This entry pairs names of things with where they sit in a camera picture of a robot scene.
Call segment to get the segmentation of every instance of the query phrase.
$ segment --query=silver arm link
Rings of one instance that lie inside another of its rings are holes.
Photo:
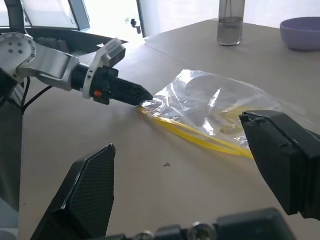
[[[16,82],[35,77],[47,85],[72,89],[70,76],[79,64],[77,57],[40,45],[19,32],[0,36],[0,53],[0,68]]]

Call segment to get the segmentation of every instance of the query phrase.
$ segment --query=bowl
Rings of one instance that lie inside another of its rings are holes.
[[[297,17],[280,24],[280,34],[290,49],[320,50],[320,17]]]

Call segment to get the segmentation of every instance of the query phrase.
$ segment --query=window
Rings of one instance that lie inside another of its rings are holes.
[[[143,38],[136,0],[84,0],[84,3],[90,18],[87,33],[125,41]]]
[[[0,0],[0,27],[9,26],[8,10],[5,0]]]
[[[21,0],[21,2],[32,26],[78,28],[68,0]]]

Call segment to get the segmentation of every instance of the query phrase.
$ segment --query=white wall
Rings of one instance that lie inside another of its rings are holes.
[[[219,0],[140,0],[146,35],[217,18]],[[244,21],[269,27],[289,18],[320,16],[320,0],[246,0]]]

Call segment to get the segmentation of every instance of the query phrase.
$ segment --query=water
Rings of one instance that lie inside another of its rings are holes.
[[[229,16],[219,19],[217,41],[220,45],[238,45],[242,37],[243,18]]]

